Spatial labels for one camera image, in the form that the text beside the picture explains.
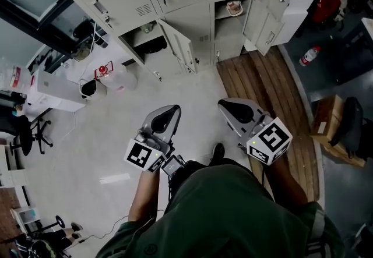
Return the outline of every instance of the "red object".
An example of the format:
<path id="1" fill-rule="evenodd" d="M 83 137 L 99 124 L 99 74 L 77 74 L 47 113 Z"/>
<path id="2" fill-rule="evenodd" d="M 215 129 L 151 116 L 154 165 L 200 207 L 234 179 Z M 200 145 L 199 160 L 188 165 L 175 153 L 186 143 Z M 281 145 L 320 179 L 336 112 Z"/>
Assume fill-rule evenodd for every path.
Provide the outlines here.
<path id="1" fill-rule="evenodd" d="M 340 0 L 319 0 L 312 21 L 323 23 L 331 17 L 340 7 Z"/>
<path id="2" fill-rule="evenodd" d="M 103 77 L 104 75 L 108 74 L 109 72 L 112 72 L 114 70 L 114 65 L 112 64 L 112 61 L 109 61 L 105 66 L 101 65 L 98 69 L 94 70 L 94 78 L 98 79 Z"/>
<path id="3" fill-rule="evenodd" d="M 12 85 L 12 87 L 17 87 L 18 86 L 18 82 L 19 82 L 19 77 L 20 77 L 20 75 L 21 75 L 21 68 L 16 68 L 16 77 L 15 77 L 15 79 L 14 79 L 14 81 L 13 81 L 13 85 Z"/>

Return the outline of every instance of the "bucket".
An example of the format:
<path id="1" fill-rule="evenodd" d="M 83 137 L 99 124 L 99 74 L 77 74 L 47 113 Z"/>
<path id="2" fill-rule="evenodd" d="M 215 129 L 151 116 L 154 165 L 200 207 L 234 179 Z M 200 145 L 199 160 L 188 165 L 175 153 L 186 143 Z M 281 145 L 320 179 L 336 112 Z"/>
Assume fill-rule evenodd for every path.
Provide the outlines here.
<path id="1" fill-rule="evenodd" d="M 79 80 L 79 91 L 84 100 L 99 100 L 100 98 L 106 96 L 106 86 L 101 82 L 93 79 L 87 81 L 84 79 Z"/>

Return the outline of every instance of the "red cap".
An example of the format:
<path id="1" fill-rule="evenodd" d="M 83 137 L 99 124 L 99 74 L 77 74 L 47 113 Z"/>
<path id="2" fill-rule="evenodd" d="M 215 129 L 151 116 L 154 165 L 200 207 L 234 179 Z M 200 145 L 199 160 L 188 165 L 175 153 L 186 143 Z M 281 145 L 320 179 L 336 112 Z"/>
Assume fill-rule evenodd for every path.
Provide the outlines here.
<path id="1" fill-rule="evenodd" d="M 98 71 L 99 71 L 101 74 L 105 74 L 105 73 L 107 72 L 107 67 L 101 65 L 101 66 L 98 68 Z"/>

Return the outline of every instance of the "water bottle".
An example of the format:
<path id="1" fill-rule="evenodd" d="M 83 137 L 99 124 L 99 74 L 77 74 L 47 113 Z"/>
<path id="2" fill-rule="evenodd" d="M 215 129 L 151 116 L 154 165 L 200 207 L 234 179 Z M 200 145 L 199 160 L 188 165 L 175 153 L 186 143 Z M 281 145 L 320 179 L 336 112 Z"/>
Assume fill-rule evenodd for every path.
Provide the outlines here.
<path id="1" fill-rule="evenodd" d="M 121 64 L 113 65 L 112 61 L 96 69 L 94 78 L 99 79 L 103 85 L 115 91 L 134 90 L 138 82 L 135 75 L 128 72 L 125 66 Z"/>
<path id="2" fill-rule="evenodd" d="M 320 46 L 314 46 L 313 48 L 309 49 L 304 56 L 299 59 L 299 63 L 302 66 L 308 65 L 311 61 L 313 61 L 317 55 L 320 53 L 321 47 Z"/>

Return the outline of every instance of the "black shoe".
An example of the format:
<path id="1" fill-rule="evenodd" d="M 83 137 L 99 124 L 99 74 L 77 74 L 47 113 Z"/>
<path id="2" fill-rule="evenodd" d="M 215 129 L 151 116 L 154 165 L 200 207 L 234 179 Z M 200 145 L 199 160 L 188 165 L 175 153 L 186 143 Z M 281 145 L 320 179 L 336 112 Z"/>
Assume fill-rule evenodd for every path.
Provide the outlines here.
<path id="1" fill-rule="evenodd" d="M 224 155 L 226 154 L 226 150 L 224 149 L 224 145 L 222 143 L 217 143 L 212 152 L 212 161 L 221 160 L 222 158 L 224 158 Z"/>
<path id="2" fill-rule="evenodd" d="M 71 223 L 71 228 L 74 230 L 74 231 L 79 231 L 79 230 L 82 230 L 83 227 L 80 226 L 78 223 L 75 223 L 75 222 L 72 222 Z"/>
<path id="3" fill-rule="evenodd" d="M 82 238 L 82 236 L 79 233 L 73 233 L 71 236 L 72 236 L 73 239 Z"/>

